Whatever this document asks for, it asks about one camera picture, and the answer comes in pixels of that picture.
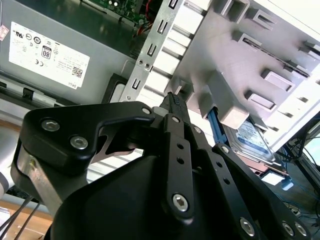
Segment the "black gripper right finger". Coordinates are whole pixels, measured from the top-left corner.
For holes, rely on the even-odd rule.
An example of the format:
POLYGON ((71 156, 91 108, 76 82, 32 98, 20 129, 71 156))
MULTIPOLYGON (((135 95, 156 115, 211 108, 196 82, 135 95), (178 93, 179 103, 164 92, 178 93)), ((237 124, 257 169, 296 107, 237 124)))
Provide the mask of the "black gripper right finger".
POLYGON ((174 97, 174 112, 185 125, 191 153, 205 180, 214 185, 221 204, 222 240, 311 240, 303 222, 223 143, 211 147, 190 121, 187 105, 174 97))

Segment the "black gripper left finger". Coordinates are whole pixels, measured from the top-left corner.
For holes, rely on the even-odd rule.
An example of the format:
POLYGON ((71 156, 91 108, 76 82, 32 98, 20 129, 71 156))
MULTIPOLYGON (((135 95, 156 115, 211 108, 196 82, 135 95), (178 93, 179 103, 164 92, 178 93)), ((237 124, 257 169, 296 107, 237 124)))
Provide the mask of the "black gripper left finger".
POLYGON ((174 221, 194 217, 190 142, 175 113, 176 94, 159 108, 139 101, 41 108, 30 111, 21 129, 21 188, 52 213, 74 192, 89 185, 93 161, 135 149, 138 160, 160 160, 164 212, 174 221))

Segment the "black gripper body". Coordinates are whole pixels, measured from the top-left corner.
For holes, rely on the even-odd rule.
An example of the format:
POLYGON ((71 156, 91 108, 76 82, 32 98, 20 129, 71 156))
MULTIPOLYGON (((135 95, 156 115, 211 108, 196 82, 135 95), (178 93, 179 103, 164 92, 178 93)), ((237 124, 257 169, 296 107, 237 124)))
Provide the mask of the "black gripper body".
POLYGON ((209 175, 223 169, 215 155, 212 168, 193 172, 194 218, 184 225, 165 213, 163 165, 155 157, 138 159, 77 190, 59 208, 51 240, 239 240, 241 234, 209 175))

